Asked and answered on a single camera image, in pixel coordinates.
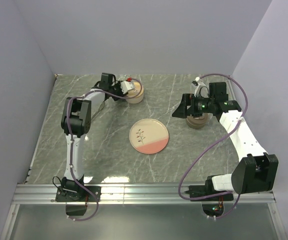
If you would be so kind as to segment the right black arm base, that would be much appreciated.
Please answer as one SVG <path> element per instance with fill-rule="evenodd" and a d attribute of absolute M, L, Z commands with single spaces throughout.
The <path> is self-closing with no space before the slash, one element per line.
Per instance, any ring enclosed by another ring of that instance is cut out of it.
<path fill-rule="evenodd" d="M 219 193 L 224 193 L 225 191 L 216 191 L 212 186 L 205 185 L 190 185 L 188 190 L 185 192 L 189 194 L 190 198 L 200 198 L 208 195 L 215 195 Z M 234 195 L 232 193 L 219 195 L 214 197 L 209 197 L 205 199 L 201 199 L 203 202 L 202 210 L 206 214 L 207 217 L 212 217 L 216 219 L 217 217 L 221 217 L 224 214 L 225 206 L 224 202 L 233 201 Z"/>

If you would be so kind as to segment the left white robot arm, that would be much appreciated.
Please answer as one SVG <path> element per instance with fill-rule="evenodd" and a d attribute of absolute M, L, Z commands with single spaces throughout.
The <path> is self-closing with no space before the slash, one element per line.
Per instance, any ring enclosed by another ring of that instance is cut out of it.
<path fill-rule="evenodd" d="M 66 167 L 59 190 L 73 201 L 80 201 L 87 194 L 84 188 L 83 147 L 92 123 L 92 106 L 101 105 L 107 99 L 122 99 L 127 91 L 125 83 L 111 73 L 102 73 L 100 80 L 89 92 L 65 100 L 61 128 L 66 139 Z"/>

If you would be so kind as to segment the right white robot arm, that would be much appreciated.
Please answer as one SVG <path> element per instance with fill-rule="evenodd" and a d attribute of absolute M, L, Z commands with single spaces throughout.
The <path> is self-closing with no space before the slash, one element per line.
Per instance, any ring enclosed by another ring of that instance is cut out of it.
<path fill-rule="evenodd" d="M 212 82 L 208 96 L 197 92 L 184 93 L 175 118 L 200 117 L 212 114 L 226 130 L 223 140 L 230 138 L 238 155 L 239 163 L 230 174 L 209 176 L 197 191 L 189 192 L 189 201 L 216 200 L 220 196 L 271 191 L 278 168 L 278 158 L 269 154 L 259 144 L 244 119 L 244 111 L 235 100 L 230 100 L 225 82 Z"/>

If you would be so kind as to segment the aluminium rail frame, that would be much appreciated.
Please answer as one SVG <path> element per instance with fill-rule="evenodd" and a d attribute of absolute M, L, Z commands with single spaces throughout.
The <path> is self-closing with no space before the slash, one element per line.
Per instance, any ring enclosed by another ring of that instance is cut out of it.
<path fill-rule="evenodd" d="M 97 214 L 74 222 L 51 184 L 20 184 L 3 240 L 285 240 L 272 192 L 242 195 L 226 216 L 207 217 L 202 202 L 178 196 L 175 183 L 104 183 Z"/>

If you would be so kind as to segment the tan round lid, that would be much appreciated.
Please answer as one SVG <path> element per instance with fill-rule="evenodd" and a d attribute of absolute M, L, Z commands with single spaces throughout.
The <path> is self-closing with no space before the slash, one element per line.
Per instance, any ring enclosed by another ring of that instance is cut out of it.
<path fill-rule="evenodd" d="M 130 90 L 126 96 L 129 98 L 140 98 L 144 93 L 144 88 L 137 81 L 133 81 L 132 83 L 134 85 L 134 89 Z"/>

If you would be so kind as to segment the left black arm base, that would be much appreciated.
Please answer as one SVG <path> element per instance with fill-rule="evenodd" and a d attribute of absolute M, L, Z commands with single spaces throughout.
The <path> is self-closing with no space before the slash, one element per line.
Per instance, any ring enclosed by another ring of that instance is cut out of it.
<path fill-rule="evenodd" d="M 74 190 L 59 187 L 55 196 L 56 203 L 65 204 L 65 212 L 70 217 L 81 217 L 87 212 L 89 203 L 98 202 L 101 197 L 100 186 L 77 186 Z"/>

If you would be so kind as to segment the metal tongs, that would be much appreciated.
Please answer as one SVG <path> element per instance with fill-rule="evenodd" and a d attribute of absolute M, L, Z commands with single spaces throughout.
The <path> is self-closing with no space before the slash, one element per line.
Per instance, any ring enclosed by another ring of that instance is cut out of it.
<path fill-rule="evenodd" d="M 99 105 L 97 111 L 92 115 L 92 117 L 91 117 L 91 120 L 92 120 L 92 121 L 95 120 L 95 118 L 99 115 L 99 113 L 104 109 L 105 106 L 106 106 L 106 103 L 103 101 L 103 102 Z"/>

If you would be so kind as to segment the pink white round plate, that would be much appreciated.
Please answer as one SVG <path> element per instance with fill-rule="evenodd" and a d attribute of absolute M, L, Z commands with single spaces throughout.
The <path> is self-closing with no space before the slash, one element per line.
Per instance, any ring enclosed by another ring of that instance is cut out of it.
<path fill-rule="evenodd" d="M 169 131 L 159 120 L 144 118 L 130 128 L 129 141 L 142 154 L 152 155 L 162 151 L 169 142 Z"/>

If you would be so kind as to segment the dark brown round lid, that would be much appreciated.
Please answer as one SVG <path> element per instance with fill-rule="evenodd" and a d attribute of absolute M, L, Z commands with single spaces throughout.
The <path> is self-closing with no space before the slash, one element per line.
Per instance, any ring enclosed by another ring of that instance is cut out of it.
<path fill-rule="evenodd" d="M 188 116 L 186 118 L 186 123 L 191 125 L 205 125 L 208 122 L 209 115 L 207 113 L 204 113 L 202 116 L 199 117 L 193 117 Z"/>

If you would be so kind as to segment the round metal tin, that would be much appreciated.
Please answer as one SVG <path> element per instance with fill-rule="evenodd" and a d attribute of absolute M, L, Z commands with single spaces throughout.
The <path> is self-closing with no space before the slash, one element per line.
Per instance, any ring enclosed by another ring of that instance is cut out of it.
<path fill-rule="evenodd" d="M 192 129 L 201 129 L 207 124 L 208 119 L 207 118 L 187 117 L 185 122 Z"/>
<path fill-rule="evenodd" d="M 144 93 L 142 92 L 141 94 L 139 94 L 138 96 L 135 96 L 137 93 L 129 93 L 127 95 L 128 99 L 126 99 L 126 101 L 130 104 L 138 104 L 140 103 L 143 98 L 144 98 Z"/>

